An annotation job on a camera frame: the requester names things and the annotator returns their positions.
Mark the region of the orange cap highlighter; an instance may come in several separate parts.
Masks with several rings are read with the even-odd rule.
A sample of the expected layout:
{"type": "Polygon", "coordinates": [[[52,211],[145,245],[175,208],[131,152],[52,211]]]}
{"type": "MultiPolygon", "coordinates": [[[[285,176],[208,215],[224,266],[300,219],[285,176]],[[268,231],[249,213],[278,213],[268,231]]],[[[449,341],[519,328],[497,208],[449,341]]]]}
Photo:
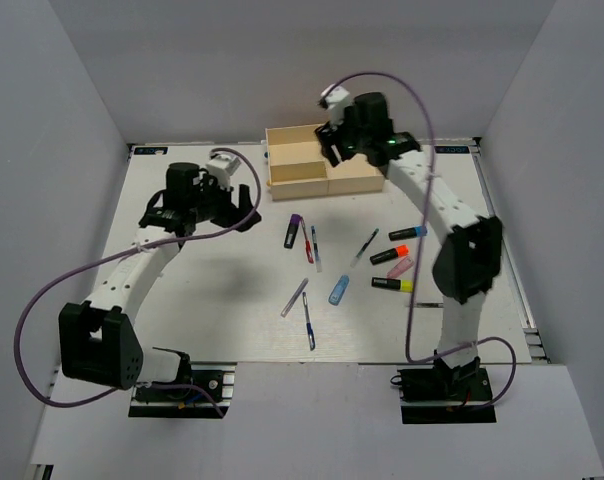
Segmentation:
{"type": "Polygon", "coordinates": [[[382,264],[396,258],[406,257],[410,252],[407,245],[399,245],[372,255],[369,260],[372,265],[382,264]]]}

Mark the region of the pink clear highlighter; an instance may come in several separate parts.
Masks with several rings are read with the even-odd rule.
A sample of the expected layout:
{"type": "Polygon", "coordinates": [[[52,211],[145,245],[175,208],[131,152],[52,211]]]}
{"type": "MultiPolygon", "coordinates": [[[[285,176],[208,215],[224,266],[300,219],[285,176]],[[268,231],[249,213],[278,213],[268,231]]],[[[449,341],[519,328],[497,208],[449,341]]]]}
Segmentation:
{"type": "Polygon", "coordinates": [[[403,257],[394,267],[392,267],[386,277],[388,279],[397,279],[408,272],[414,266],[414,261],[409,257],[403,257]]]}

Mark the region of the blue cap highlighter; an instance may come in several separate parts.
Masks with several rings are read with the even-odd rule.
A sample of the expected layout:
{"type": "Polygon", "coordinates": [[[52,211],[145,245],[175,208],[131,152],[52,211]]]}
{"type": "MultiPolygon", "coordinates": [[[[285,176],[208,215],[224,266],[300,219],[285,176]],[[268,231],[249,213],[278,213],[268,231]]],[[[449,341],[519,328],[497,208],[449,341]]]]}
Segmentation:
{"type": "Polygon", "coordinates": [[[408,228],[389,232],[388,238],[390,241],[409,240],[409,239],[424,237],[427,235],[427,233],[428,233],[428,230],[426,227],[418,225],[415,227],[408,227],[408,228]]]}

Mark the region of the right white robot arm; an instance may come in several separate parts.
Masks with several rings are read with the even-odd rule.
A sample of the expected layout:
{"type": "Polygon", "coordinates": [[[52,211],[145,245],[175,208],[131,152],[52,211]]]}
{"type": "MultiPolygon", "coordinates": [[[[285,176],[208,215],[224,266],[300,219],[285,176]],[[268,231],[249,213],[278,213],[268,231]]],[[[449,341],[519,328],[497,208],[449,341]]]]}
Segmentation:
{"type": "Polygon", "coordinates": [[[479,369],[480,317],[501,269],[502,223],[477,214],[432,172],[420,143],[408,132],[395,131],[382,93],[352,96],[342,87],[329,87],[319,104],[328,121],[315,135],[330,164],[365,156],[427,214],[440,243],[432,277],[443,296],[433,384],[441,396],[457,398],[479,369]]]}

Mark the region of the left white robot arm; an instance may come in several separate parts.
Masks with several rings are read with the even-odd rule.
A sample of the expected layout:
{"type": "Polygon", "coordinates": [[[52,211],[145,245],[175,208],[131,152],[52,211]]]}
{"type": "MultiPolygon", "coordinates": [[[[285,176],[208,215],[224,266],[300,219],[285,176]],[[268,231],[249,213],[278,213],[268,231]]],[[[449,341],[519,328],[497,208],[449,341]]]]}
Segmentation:
{"type": "Polygon", "coordinates": [[[240,162],[237,154],[216,149],[205,166],[168,166],[165,186],[148,201],[131,251],[82,303],[68,303],[59,314],[66,377],[120,390],[158,383],[173,399],[191,392],[188,355],[142,346],[134,323],[154,283],[198,224],[244,232],[260,222],[249,186],[231,184],[240,162]]]}

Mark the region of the purple cap highlighter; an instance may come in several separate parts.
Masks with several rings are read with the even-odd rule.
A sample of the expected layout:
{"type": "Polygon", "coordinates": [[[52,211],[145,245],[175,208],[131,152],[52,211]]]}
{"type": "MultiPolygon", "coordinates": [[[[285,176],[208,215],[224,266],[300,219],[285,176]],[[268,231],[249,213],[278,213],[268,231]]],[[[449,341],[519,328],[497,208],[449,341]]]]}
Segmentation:
{"type": "Polygon", "coordinates": [[[283,246],[285,249],[292,249],[300,227],[302,217],[299,214],[292,214],[287,226],[283,246]]]}

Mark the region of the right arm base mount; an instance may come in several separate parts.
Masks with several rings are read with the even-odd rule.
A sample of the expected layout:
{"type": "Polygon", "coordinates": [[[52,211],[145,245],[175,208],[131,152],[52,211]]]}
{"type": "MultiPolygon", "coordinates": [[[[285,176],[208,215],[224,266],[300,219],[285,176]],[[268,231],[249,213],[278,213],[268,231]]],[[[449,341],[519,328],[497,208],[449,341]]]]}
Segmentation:
{"type": "Polygon", "coordinates": [[[447,389],[434,368],[403,369],[390,379],[400,397],[404,425],[494,424],[495,407],[485,368],[475,377],[447,389]]]}

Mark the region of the yellow cap highlighter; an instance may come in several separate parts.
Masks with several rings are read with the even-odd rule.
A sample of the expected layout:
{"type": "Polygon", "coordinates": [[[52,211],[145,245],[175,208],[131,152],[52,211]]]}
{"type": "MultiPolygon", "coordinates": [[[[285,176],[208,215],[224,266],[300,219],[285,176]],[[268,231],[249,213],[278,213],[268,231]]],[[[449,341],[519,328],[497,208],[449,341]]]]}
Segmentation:
{"type": "Polygon", "coordinates": [[[371,286],[374,288],[398,291],[403,293],[413,292],[413,283],[409,280],[401,280],[394,278],[372,277],[371,286]]]}

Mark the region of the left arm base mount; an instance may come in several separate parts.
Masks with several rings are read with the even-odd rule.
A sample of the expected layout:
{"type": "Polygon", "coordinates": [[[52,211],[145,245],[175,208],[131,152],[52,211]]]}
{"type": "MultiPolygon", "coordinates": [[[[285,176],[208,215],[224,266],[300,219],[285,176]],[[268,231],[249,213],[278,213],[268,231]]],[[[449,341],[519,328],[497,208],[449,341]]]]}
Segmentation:
{"type": "Polygon", "coordinates": [[[234,364],[192,363],[191,371],[176,384],[180,389],[135,387],[128,410],[130,418],[222,419],[233,397],[234,364]]]}

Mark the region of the blue clear highlighter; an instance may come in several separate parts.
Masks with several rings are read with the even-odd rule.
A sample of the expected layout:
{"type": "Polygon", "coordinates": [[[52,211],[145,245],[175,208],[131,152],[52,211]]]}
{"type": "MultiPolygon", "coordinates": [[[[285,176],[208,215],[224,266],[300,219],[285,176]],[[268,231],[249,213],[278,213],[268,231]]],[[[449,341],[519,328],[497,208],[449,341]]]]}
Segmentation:
{"type": "Polygon", "coordinates": [[[348,275],[344,274],[339,278],[339,280],[335,284],[334,288],[332,289],[332,291],[328,297],[328,302],[330,305],[338,306],[340,304],[340,302],[348,288],[349,283],[350,283],[350,278],[348,275]]]}

